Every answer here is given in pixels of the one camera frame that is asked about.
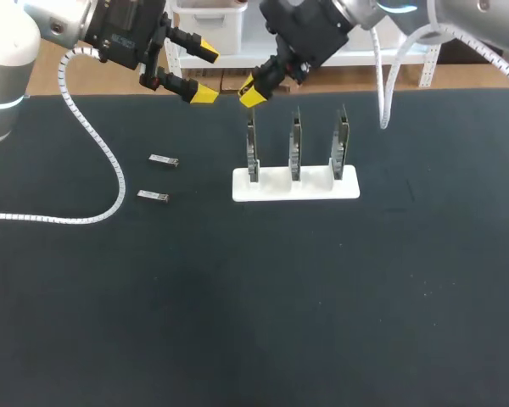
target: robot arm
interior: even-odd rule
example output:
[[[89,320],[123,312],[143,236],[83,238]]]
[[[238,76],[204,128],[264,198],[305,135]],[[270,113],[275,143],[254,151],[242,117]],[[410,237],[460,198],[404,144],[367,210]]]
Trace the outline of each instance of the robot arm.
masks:
[[[162,86],[189,103],[213,103],[217,92],[159,67],[166,38],[208,62],[219,57],[200,36],[173,28],[164,6],[165,0],[0,0],[0,141],[17,119],[40,37],[68,49],[88,42],[102,62],[131,70],[142,64],[142,86]]]
[[[509,0],[435,0],[438,22],[452,24],[482,41],[509,50]],[[277,54],[260,67],[240,90],[247,107],[263,103],[290,76],[301,84],[311,69],[320,67],[349,40],[357,25],[373,28],[388,15],[410,35],[430,23],[429,0],[262,0],[266,28],[276,35]],[[435,44],[452,39],[434,33],[419,42]]]

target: metal connector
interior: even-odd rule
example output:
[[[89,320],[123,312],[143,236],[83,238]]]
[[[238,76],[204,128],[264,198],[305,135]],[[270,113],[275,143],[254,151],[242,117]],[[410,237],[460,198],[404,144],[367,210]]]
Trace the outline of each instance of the metal connector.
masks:
[[[247,168],[249,169],[249,178],[251,182],[258,182],[260,175],[260,166],[258,152],[256,149],[256,129],[255,129],[255,110],[249,110],[249,119],[247,121]]]
[[[292,175],[292,181],[301,179],[301,161],[302,161],[302,123],[298,111],[293,115],[292,131],[290,132],[290,158],[289,166]]]
[[[347,158],[347,148],[349,146],[349,119],[345,106],[338,111],[338,123],[333,132],[332,138],[332,171],[333,179],[338,181],[343,179],[343,170],[345,167],[345,159]]]

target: cable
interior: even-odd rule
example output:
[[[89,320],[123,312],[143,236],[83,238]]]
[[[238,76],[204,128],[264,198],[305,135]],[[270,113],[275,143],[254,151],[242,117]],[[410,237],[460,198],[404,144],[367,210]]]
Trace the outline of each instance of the cable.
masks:
[[[383,61],[381,59],[381,42],[377,30],[370,30],[373,42],[373,52],[375,53],[375,72],[377,76],[377,96],[379,102],[379,117],[382,116],[384,110],[384,78],[383,78]]]
[[[91,57],[94,59],[100,59],[100,55],[98,50],[83,47],[83,48],[75,48],[71,51],[67,52],[66,55],[60,60],[59,65],[59,89],[62,93],[62,97],[64,101],[68,105],[68,108],[74,114],[74,116],[79,120],[81,125],[87,130],[88,134],[94,139],[94,141],[99,145],[102,149],[103,153],[107,156],[109,162],[113,166],[115,170],[115,174],[117,175],[117,181],[119,182],[119,194],[115,203],[98,216],[93,216],[91,218],[57,218],[53,216],[42,216],[42,215],[19,215],[19,214],[2,214],[0,213],[0,219],[4,220],[24,220],[30,222],[44,222],[44,223],[58,223],[63,225],[90,225],[93,223],[101,222],[102,220],[108,219],[111,215],[113,215],[122,205],[125,194],[126,194],[126,184],[125,184],[125,176],[123,175],[122,169],[120,168],[117,159],[111,153],[111,150],[107,146],[107,144],[102,140],[102,137],[92,128],[90,123],[85,119],[85,116],[81,114],[76,104],[71,98],[70,93],[68,92],[68,87],[66,86],[66,67],[70,63],[70,61],[78,57],[80,55],[85,55],[87,57]]]
[[[392,67],[390,68],[389,78],[387,79],[387,84],[384,92],[382,92],[383,85],[381,84],[380,78],[382,78],[382,63],[381,63],[381,47],[378,41],[377,32],[375,29],[372,29],[372,42],[373,49],[375,53],[376,59],[376,70],[377,70],[377,82],[378,82],[378,98],[379,98],[379,119],[380,125],[382,129],[386,129],[389,126],[390,115],[392,112],[392,100],[394,97],[394,89],[395,84],[398,79],[398,74],[400,73],[401,65],[409,52],[409,50],[418,42],[421,38],[425,37],[429,34],[450,34],[454,38],[460,40],[464,44],[468,45],[473,51],[477,52],[479,55],[483,56],[486,60],[492,63],[498,70],[500,70],[503,74],[505,74],[509,78],[509,63],[506,62],[500,55],[492,51],[489,47],[484,45],[481,41],[477,40],[470,34],[466,33],[459,28],[448,25],[448,24],[440,24],[437,21],[437,13],[435,8],[435,0],[428,0],[428,17],[430,20],[429,25],[425,25],[424,27],[419,28],[415,32],[413,32],[409,37],[407,37],[406,41],[401,45],[398,53],[396,54],[395,60],[392,63]],[[383,100],[383,109],[380,108],[381,100]]]

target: black table surface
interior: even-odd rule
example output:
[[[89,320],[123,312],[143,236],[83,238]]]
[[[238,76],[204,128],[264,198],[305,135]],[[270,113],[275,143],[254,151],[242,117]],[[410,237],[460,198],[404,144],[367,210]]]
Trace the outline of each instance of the black table surface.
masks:
[[[297,106],[303,164],[350,116],[361,198],[296,203],[232,201],[236,98],[76,100],[128,193],[93,226],[0,221],[0,406],[509,406],[509,91],[399,93],[387,131],[373,93],[275,98],[262,165],[286,165]],[[115,195],[63,102],[28,100],[0,211],[82,217]]]

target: white holder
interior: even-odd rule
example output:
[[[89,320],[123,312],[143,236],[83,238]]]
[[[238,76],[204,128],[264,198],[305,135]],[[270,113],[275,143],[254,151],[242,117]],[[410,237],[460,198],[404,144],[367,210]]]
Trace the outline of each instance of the white holder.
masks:
[[[331,159],[329,165],[302,166],[301,181],[292,181],[289,167],[260,167],[258,182],[250,181],[247,168],[237,168],[232,175],[232,199],[235,202],[357,199],[359,197],[360,187],[355,167],[346,165],[343,178],[334,180]]]

